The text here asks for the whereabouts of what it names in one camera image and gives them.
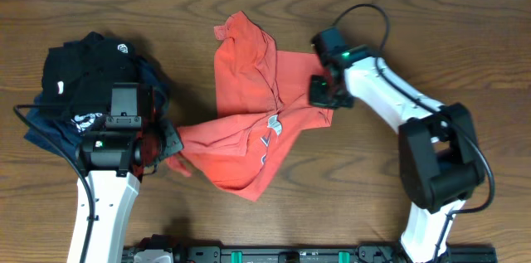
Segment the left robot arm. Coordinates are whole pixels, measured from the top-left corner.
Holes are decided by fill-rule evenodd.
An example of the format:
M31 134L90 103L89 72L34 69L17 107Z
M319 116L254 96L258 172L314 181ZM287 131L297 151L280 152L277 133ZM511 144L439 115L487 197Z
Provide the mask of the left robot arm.
M69 262L120 262L129 216L144 170L183 149L173 123L161 119L129 125L109 117L102 130L85 135L76 151L78 180L76 223Z

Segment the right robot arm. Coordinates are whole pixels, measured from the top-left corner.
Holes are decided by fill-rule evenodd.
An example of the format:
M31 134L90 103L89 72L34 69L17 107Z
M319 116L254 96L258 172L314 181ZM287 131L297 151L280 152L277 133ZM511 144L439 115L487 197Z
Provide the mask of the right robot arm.
M442 262L455 218L494 201L494 175L469 110L422 94L366 46L313 47L325 74L313 77L310 103L336 110L361 100L393 129L399 176L412 202L402 253L409 262Z

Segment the red orange t-shirt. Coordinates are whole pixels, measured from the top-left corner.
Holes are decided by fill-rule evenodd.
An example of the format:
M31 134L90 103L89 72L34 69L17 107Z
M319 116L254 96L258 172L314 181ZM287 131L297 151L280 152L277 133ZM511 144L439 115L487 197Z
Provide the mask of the red orange t-shirt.
M324 68L315 54L280 51L244 12L214 28L217 118L178 128L183 150L173 171L200 170L222 191L256 201L300 133L331 125L333 111L309 104L312 75Z

